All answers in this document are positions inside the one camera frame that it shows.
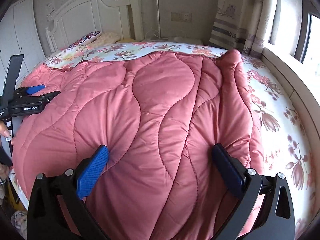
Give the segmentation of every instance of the wall outlet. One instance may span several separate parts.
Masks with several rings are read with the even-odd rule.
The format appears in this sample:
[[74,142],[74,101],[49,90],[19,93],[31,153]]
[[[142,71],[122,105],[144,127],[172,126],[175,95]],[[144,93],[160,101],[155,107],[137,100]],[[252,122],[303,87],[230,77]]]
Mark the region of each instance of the wall outlet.
[[171,21],[173,22],[191,22],[191,13],[171,13]]

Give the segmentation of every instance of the metal screw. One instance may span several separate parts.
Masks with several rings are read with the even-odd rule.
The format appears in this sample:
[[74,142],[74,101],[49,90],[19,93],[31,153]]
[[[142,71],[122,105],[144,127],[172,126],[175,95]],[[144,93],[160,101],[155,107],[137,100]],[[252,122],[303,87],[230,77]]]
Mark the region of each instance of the metal screw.
[[43,173],[39,173],[37,176],[36,176],[37,179],[42,179],[43,178]]
[[254,176],[257,172],[254,169],[247,169],[247,173]]
[[67,176],[71,176],[73,174],[73,169],[66,170],[64,174],[66,174]]
[[279,178],[281,178],[281,179],[284,179],[284,178],[285,178],[285,175],[284,175],[282,172],[279,172],[279,173],[278,173],[278,176],[279,176]]

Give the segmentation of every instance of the white wardrobe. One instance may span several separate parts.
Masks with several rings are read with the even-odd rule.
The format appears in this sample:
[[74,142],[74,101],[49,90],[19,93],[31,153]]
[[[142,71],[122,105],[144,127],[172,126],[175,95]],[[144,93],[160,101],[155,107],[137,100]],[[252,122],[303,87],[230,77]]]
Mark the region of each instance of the white wardrobe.
[[0,22],[0,95],[3,91],[9,59],[24,54],[17,84],[42,60],[44,53],[39,41],[33,12],[33,0],[12,4]]

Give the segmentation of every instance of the sheer curtain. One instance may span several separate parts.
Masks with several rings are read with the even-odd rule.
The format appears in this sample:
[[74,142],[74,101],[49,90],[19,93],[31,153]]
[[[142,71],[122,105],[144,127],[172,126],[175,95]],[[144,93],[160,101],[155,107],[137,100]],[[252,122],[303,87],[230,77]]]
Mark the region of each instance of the sheer curtain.
[[218,0],[209,45],[260,57],[268,42],[277,0]]

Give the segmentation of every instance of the mattress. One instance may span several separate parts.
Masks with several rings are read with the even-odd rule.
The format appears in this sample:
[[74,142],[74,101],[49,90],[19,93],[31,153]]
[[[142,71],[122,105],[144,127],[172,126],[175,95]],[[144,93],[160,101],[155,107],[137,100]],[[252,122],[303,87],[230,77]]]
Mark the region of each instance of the mattress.
[[[42,65],[69,71],[82,61],[126,61],[156,51],[208,57],[220,57],[226,52],[206,46],[163,42],[114,44],[91,50],[77,46],[46,58]],[[294,205],[296,234],[299,235],[312,219],[315,200],[314,167],[308,138],[288,95],[269,69],[260,60],[248,56],[242,56],[242,62],[249,83],[251,107],[258,115],[261,128],[263,175],[274,176],[278,172],[286,175]]]

